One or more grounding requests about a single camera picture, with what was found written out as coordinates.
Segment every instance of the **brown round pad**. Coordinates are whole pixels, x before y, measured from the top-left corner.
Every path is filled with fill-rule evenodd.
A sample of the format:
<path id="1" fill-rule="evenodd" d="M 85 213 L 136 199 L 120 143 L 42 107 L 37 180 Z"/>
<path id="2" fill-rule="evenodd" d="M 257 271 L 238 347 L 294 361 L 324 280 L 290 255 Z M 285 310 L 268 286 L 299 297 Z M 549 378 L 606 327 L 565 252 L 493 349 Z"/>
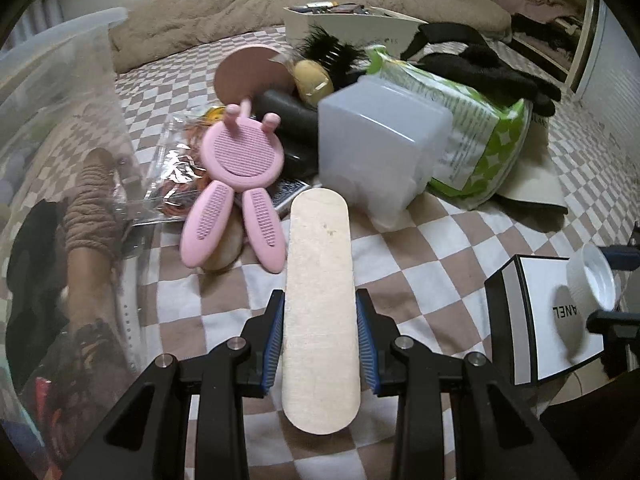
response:
<path id="1" fill-rule="evenodd" d="M 282 63 L 271 61 L 278 54 L 271 46 L 256 44 L 243 46 L 226 56 L 213 78 L 218 99 L 230 105 L 272 88 L 293 92 L 292 75 Z"/>

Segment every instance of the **beige plush blanket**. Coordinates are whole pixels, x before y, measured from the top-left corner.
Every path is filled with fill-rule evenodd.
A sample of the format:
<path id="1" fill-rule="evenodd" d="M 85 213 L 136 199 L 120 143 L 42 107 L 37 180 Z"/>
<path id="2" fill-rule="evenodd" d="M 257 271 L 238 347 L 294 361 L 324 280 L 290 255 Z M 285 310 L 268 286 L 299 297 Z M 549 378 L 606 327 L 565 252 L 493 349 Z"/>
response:
<path id="1" fill-rule="evenodd" d="M 192 46 L 281 25 L 283 7 L 319 0 L 142 0 L 111 31 L 115 69 L 125 73 Z M 491 0 L 333 0 L 383 7 L 427 22 L 466 23 L 492 36 L 511 18 Z"/>

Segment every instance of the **brown and white checkered bedding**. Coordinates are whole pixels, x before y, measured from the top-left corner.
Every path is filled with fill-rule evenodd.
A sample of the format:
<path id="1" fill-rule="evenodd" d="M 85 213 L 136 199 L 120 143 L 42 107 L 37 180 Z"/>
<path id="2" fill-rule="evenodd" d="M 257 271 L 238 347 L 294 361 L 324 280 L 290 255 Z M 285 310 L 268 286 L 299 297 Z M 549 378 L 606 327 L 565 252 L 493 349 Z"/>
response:
<path id="1" fill-rule="evenodd" d="M 251 43 L 286 46 L 284 29 L 204 44 L 119 78 L 116 90 L 143 167 L 152 160 L 167 114 L 216 104 L 216 66 L 234 48 Z M 503 44 L 495 48 L 512 66 L 548 78 Z M 388 232 L 352 211 L 355 285 L 369 289 L 376 309 L 393 317 L 402 333 L 434 351 L 462 356 L 478 350 L 490 356 L 483 288 L 487 276 L 515 253 L 570 256 L 588 240 L 624 244 L 638 218 L 636 168 L 603 126 L 569 97 L 551 121 L 550 150 L 570 208 L 559 222 L 515 211 L 507 215 L 491 202 L 467 212 L 429 194 L 416 198 Z M 285 219 L 286 236 L 288 227 Z M 262 313 L 271 291 L 285 285 L 286 270 L 265 272 L 249 246 L 225 274 L 187 269 L 178 257 L 179 237 L 179 225 L 156 229 L 141 278 L 140 323 L 148 360 L 161 352 L 188 358 L 211 350 L 238 335 L 245 320 Z M 196 398 L 186 459 L 191 478 L 197 405 Z M 447 478 L 452 478 L 454 444 L 446 396 L 442 409 Z M 377 399 L 363 386 L 360 411 L 348 428 L 327 436 L 302 433 L 284 417 L 278 373 L 268 398 L 244 400 L 251 478 L 386 479 L 395 420 L 396 399 Z"/>

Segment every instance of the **wooden craft stick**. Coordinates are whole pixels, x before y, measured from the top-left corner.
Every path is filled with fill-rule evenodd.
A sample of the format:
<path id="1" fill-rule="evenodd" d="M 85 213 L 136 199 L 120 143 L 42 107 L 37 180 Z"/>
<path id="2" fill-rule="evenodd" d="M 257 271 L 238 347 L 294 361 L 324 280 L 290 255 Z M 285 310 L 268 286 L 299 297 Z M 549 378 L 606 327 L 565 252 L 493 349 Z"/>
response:
<path id="1" fill-rule="evenodd" d="M 360 407 L 349 213 L 329 189 L 291 205 L 284 306 L 282 407 L 294 426 L 328 434 Z"/>

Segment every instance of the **chanel box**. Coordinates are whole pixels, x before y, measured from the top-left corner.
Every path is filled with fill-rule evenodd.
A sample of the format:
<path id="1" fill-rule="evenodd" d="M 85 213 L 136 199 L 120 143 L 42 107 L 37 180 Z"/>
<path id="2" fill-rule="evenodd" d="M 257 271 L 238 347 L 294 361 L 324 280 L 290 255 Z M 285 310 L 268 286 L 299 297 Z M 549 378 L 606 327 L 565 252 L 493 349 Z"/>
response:
<path id="1" fill-rule="evenodd" d="M 567 261 L 517 254 L 484 282 L 492 361 L 516 386 L 567 374 L 603 351 L 569 293 Z"/>

